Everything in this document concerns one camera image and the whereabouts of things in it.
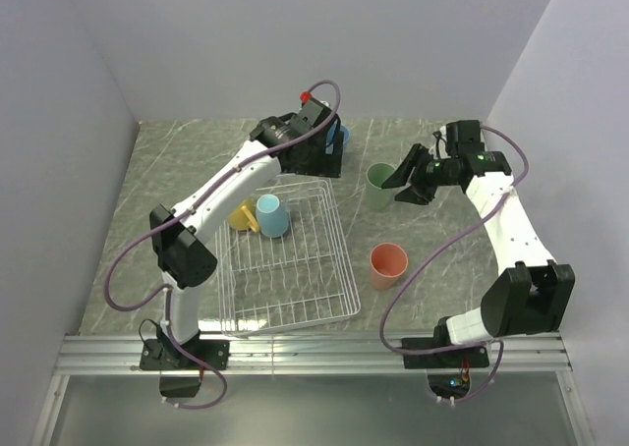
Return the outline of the green plastic tumbler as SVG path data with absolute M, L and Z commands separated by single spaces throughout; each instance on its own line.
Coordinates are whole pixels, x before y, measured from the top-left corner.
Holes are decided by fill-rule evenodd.
M 382 185 L 395 170 L 394 166 L 383 162 L 369 167 L 366 174 L 365 202 L 372 210 L 381 211 L 393 200 L 394 190 L 384 189 Z

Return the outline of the salmon pink plastic tumbler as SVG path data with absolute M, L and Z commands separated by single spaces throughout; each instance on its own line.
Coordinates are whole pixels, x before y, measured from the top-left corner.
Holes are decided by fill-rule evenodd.
M 377 291 L 389 290 L 406 272 L 408 255 L 398 245 L 382 243 L 370 254 L 370 283 Z

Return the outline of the light blue ceramic mug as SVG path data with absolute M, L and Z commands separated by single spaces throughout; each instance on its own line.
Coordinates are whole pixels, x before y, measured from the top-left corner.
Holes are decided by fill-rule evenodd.
M 283 237 L 289 230 L 286 207 L 277 195 L 261 195 L 257 199 L 256 218 L 261 233 L 268 238 Z

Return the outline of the yellow ceramic mug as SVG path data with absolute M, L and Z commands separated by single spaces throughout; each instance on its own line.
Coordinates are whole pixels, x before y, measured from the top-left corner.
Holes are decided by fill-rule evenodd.
M 258 233 L 260 226 L 256 218 L 256 206 L 251 197 L 245 199 L 228 216 L 228 225 L 236 231 L 253 231 Z

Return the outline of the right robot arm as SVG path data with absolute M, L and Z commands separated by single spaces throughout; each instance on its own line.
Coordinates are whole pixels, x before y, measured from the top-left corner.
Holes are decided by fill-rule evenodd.
M 480 219 L 434 250 L 398 291 L 404 293 L 439 255 L 478 229 L 489 238 L 498 276 L 479 307 L 436 325 L 431 347 L 386 347 L 405 356 L 434 355 L 438 363 L 451 367 L 468 349 L 507 336 L 558 331 L 576 276 L 571 265 L 557 262 L 544 246 L 522 205 L 517 187 L 527 174 L 515 175 L 502 152 L 486 150 L 482 134 L 493 132 L 522 155 L 519 145 L 479 120 L 450 122 L 441 131 L 444 146 L 430 152 L 414 144 L 382 185 L 397 190 L 397 201 L 414 205 L 429 204 L 440 188 L 458 187 Z

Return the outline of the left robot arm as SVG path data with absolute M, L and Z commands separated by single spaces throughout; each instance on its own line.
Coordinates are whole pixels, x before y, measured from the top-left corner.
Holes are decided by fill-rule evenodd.
M 199 294 L 196 287 L 215 271 L 216 256 L 205 246 L 228 215 L 257 188 L 280 174 L 340 176 L 342 138 L 336 113 L 288 113 L 258 122 L 235 156 L 191 196 L 172 209 L 156 206 L 149 214 L 151 246 L 171 287 L 162 330 L 170 337 L 162 356 L 186 369 L 198 357 Z

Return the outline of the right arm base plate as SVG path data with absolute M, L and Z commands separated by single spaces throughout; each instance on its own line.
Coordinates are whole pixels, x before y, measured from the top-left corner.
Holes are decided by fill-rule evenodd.
M 403 338 L 401 348 L 411 351 L 440 348 L 441 345 L 433 338 Z M 474 347 L 456 351 L 440 352 L 424 355 L 404 355 L 406 369 L 458 369 L 461 367 L 489 367 L 486 349 Z

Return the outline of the aluminium mounting rail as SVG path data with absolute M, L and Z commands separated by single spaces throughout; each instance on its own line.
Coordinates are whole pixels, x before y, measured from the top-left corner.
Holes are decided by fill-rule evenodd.
M 411 374 L 403 359 L 372 332 L 325 332 L 220 336 L 229 343 L 227 375 Z M 500 372 L 562 372 L 572 364 L 558 335 L 504 341 Z M 137 336 L 68 336 L 53 372 L 57 375 L 142 375 Z

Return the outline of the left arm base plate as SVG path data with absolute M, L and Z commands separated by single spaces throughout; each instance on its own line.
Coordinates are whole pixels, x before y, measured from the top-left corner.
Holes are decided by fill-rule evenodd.
M 225 370 L 230 354 L 230 342 L 220 339 L 197 339 L 182 348 L 191 356 Z M 168 371 L 199 369 L 200 365 L 177 350 L 168 338 L 147 339 L 144 342 L 139 369 L 143 371 Z

